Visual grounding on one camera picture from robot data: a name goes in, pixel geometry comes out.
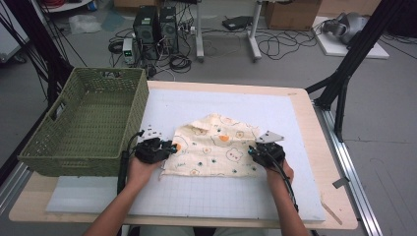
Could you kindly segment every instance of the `cream cloth with print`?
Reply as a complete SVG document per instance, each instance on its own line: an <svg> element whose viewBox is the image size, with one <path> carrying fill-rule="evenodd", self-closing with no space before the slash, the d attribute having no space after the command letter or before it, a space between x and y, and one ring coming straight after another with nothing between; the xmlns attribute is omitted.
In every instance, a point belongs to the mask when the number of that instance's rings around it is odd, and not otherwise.
<svg viewBox="0 0 417 236"><path fill-rule="evenodd" d="M259 129L219 114L181 126L173 144L177 153L164 163L162 174L187 176L256 176L259 165L248 154Z"/></svg>

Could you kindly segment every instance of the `computer tower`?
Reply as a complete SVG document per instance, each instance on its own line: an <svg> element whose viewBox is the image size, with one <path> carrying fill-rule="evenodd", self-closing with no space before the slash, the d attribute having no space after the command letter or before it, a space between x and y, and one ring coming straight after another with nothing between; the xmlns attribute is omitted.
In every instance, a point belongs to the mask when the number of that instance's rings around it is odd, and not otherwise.
<svg viewBox="0 0 417 236"><path fill-rule="evenodd" d="M164 7L160 10L159 23L163 40L164 50L170 54L177 54L178 49L178 32L177 18L175 7Z"/></svg>
<svg viewBox="0 0 417 236"><path fill-rule="evenodd" d="M156 6L140 6L133 22L136 41L142 58L159 58L157 44L161 40L160 26Z"/></svg>

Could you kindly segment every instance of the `floor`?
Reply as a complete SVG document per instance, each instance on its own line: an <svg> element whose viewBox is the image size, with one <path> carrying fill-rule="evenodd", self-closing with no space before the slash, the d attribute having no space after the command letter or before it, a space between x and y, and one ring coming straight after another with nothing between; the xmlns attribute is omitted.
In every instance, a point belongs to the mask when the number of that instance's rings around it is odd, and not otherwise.
<svg viewBox="0 0 417 236"><path fill-rule="evenodd" d="M107 11L90 13L84 9L58 15L91 14L102 23ZM132 26L123 20L114 31L68 35L89 67L108 67L108 39ZM260 19L260 29L265 22ZM343 58L325 56L319 45L300 47L295 53L273 61L265 55L253 63L252 52L243 34L205 34L207 57L199 63L192 49L192 69L186 74L161 72L161 81L234 84L266 87L306 88L331 75ZM390 41L417 57L416 44ZM343 124L343 138L370 205L385 235L416 235L417 189L417 67L416 59L380 41L388 60L366 59L349 84ZM66 45L73 66L83 64ZM320 92L311 94L316 98ZM46 107L39 81L31 63L0 65L0 165ZM8 219L9 204L0 215L0 235L80 235L87 224L20 223ZM351 231L319 230L319 235L366 235L360 226Z"/></svg>

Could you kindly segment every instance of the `desk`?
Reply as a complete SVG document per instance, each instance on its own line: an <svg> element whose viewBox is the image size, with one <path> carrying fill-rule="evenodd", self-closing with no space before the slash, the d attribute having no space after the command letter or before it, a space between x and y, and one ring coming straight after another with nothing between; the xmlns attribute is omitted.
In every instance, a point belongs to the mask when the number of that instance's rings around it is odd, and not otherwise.
<svg viewBox="0 0 417 236"><path fill-rule="evenodd" d="M326 221L306 223L312 229L354 229L358 223L345 189L335 189L331 184L339 174L328 148L327 141L307 93L300 88L267 88L215 84L149 82L150 89L174 89L196 91L239 92L288 96L291 99L303 136L306 152L316 178L326 213ZM15 221L35 222L93 222L96 214L50 213L46 206L52 196L58 178L33 173L13 206L9 217ZM125 224L191 225L213 227L264 227L278 228L279 222L258 219L217 219L191 217L149 217L129 215Z"/></svg>
<svg viewBox="0 0 417 236"><path fill-rule="evenodd" d="M268 0L257 0L256 5L255 5L255 12L254 12L254 19L252 22L252 29L248 31L248 39L252 48L252 51L254 52L254 62L257 60L260 60L262 58L261 56L261 51L258 47L258 43L255 40L255 33L257 31L257 26L258 26L258 20L260 18L260 13L261 13L261 9L262 9L262 3L264 1L268 1ZM202 36L202 14L201 14L201 9L200 9L200 5L202 3L202 0L197 0L197 27L196 27L196 51L197 51L197 59L200 62L204 61L205 58L205 52L203 49L203 36Z"/></svg>

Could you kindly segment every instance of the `wicker basket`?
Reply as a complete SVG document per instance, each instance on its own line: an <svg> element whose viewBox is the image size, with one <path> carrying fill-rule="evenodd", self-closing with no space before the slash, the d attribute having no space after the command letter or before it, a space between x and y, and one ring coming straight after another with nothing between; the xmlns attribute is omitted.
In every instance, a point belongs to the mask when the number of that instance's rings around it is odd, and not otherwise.
<svg viewBox="0 0 417 236"><path fill-rule="evenodd" d="M141 69L76 68L18 158L46 176L116 176L148 95Z"/></svg>

